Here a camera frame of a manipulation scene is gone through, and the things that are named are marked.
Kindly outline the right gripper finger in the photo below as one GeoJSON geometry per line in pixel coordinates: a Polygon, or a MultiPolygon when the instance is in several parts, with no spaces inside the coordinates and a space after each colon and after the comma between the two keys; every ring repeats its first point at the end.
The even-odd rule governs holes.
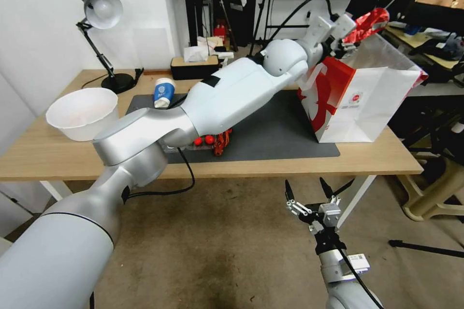
{"type": "Polygon", "coordinates": [[[320,216],[317,211],[310,209],[299,201],[295,200],[293,190],[288,180],[285,180],[285,198],[287,209],[295,215],[300,221],[308,224],[311,234],[323,232],[323,224],[320,222],[320,216]]]}
{"type": "Polygon", "coordinates": [[[320,182],[320,185],[322,187],[322,190],[325,196],[329,200],[329,203],[335,204],[336,206],[338,206],[339,201],[340,201],[340,198],[338,198],[338,195],[342,192],[342,188],[340,187],[334,191],[322,177],[319,177],[319,182],[320,182]]]}

